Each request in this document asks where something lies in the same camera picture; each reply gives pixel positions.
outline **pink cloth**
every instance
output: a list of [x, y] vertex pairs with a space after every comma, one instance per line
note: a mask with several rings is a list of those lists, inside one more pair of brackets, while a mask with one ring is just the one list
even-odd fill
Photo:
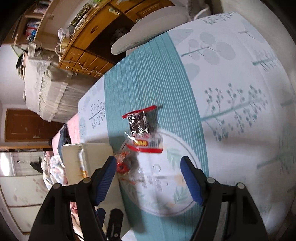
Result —
[[[74, 115], [70, 120], [67, 122], [68, 124], [68, 132], [71, 139], [72, 144], [76, 144], [80, 142], [80, 135], [79, 135], [79, 118], [78, 113]], [[59, 138], [60, 132], [58, 132], [54, 138], [52, 138], [52, 150], [54, 155], [58, 155], [58, 146], [59, 146]]]

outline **door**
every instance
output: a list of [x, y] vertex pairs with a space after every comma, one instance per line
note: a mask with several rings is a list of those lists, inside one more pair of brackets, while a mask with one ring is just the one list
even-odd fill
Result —
[[174, 4], [169, 0], [146, 0], [129, 10], [126, 13], [126, 16], [134, 22], [138, 22], [141, 18], [144, 18], [148, 14], [169, 6], [174, 6]]
[[63, 123], [47, 122], [30, 110], [7, 109], [5, 142], [48, 141]]

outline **open box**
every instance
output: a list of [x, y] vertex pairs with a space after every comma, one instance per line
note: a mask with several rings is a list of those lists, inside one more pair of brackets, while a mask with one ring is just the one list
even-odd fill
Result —
[[[76, 184], [83, 179], [84, 174], [91, 176], [98, 168], [103, 167], [109, 156], [113, 155], [112, 147], [104, 143], [78, 143], [62, 146], [63, 163], [65, 165], [68, 184]], [[122, 237], [130, 229], [126, 212], [124, 209], [122, 197], [119, 189], [117, 174], [115, 174], [106, 198], [98, 206], [106, 211], [104, 226], [108, 226], [110, 211], [118, 208], [123, 212], [123, 223], [120, 237]]]

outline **screw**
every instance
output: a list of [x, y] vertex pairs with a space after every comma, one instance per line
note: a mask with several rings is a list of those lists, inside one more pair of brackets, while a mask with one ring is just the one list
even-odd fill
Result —
[[242, 184], [242, 183], [238, 183], [238, 184], [237, 184], [237, 187], [238, 187], [239, 189], [244, 189], [244, 184]]
[[209, 178], [207, 178], [207, 182], [212, 184], [215, 182], [215, 179], [212, 177], [209, 177]]
[[54, 189], [58, 189], [60, 186], [61, 186], [61, 184], [59, 184], [59, 183], [55, 183], [55, 184], [53, 185], [53, 188], [54, 188]]
[[83, 179], [84, 183], [90, 183], [91, 182], [91, 178], [90, 177], [86, 177]]

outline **gray chair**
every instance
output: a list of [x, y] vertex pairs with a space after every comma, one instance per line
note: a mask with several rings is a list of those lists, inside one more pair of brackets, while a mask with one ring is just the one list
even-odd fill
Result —
[[199, 0], [187, 0], [186, 6], [171, 6], [161, 8], [138, 21], [129, 33], [118, 39], [111, 47], [111, 53], [116, 55], [126, 51], [128, 55], [135, 48], [147, 43], [156, 36], [192, 21], [210, 15], [209, 7], [201, 7]]

